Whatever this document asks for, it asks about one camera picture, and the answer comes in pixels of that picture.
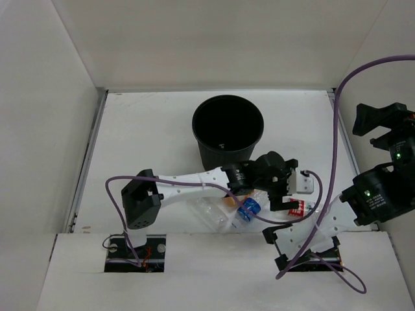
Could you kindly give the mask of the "red label clear bottle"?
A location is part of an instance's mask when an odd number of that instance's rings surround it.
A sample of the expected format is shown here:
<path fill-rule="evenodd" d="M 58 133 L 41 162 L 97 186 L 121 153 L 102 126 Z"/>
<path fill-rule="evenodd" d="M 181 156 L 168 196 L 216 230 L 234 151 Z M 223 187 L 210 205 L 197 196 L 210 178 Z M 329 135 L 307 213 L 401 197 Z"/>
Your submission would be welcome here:
<path fill-rule="evenodd" d="M 315 207 L 316 202 L 313 201 L 305 201 L 305 200 L 297 200 L 297 199 L 290 199 L 289 203 L 297 202 L 298 207 L 296 209 L 289 209 L 287 215 L 292 216 L 295 218 L 304 217 L 306 214 L 311 212 L 311 210 Z"/>

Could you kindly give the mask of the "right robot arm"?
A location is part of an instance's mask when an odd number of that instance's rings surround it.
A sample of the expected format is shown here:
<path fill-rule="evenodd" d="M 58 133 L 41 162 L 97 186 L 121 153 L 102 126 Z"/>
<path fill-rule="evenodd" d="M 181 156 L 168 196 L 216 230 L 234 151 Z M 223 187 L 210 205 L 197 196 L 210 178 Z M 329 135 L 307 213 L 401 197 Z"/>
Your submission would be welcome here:
<path fill-rule="evenodd" d="M 342 232 L 384 223 L 414 210 L 414 112 L 401 103 L 384 108 L 359 104 L 353 134 L 363 136 L 378 126 L 389 131 L 370 143 L 389 152 L 389 163 L 356 176 L 353 185 L 330 203 L 321 222 L 317 211 L 301 222 L 263 230 L 266 242 L 278 251 L 279 270 L 285 269 L 300 249 L 303 253 L 295 265 L 335 250 Z"/>

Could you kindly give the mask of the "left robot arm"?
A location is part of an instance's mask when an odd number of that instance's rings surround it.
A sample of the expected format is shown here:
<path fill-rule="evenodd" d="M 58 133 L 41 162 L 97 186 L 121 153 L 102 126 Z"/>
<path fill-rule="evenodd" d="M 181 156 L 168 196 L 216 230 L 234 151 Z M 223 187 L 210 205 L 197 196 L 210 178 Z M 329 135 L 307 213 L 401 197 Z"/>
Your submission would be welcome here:
<path fill-rule="evenodd" d="M 253 190 L 268 194 L 273 207 L 282 206 L 296 177 L 296 159 L 284 160 L 269 152 L 255 161 L 248 160 L 206 172 L 181 176 L 155 176 L 151 169 L 141 171 L 121 191 L 128 238 L 123 250 L 131 258 L 145 252 L 147 227 L 162 207 L 199 198 L 243 196 Z"/>

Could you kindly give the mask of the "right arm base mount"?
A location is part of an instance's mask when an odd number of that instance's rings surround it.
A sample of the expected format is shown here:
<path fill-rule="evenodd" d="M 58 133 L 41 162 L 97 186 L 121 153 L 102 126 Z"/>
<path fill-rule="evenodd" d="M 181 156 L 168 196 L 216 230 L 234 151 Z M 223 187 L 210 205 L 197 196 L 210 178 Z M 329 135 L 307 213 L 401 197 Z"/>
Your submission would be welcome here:
<path fill-rule="evenodd" d="M 342 260 L 340 256 L 340 251 L 338 249 L 340 242 L 337 237 L 332 238 L 334 246 L 328 250 L 316 254 L 326 261 L 330 266 L 332 266 L 336 271 L 343 272 Z M 289 263 L 289 260 L 286 255 L 281 255 L 275 259 L 276 266 L 279 271 L 282 271 L 286 268 Z M 325 265 L 320 259 L 310 256 L 309 253 L 306 253 L 300 257 L 295 263 L 289 272 L 321 272 L 321 271 L 330 271 L 330 267 Z"/>

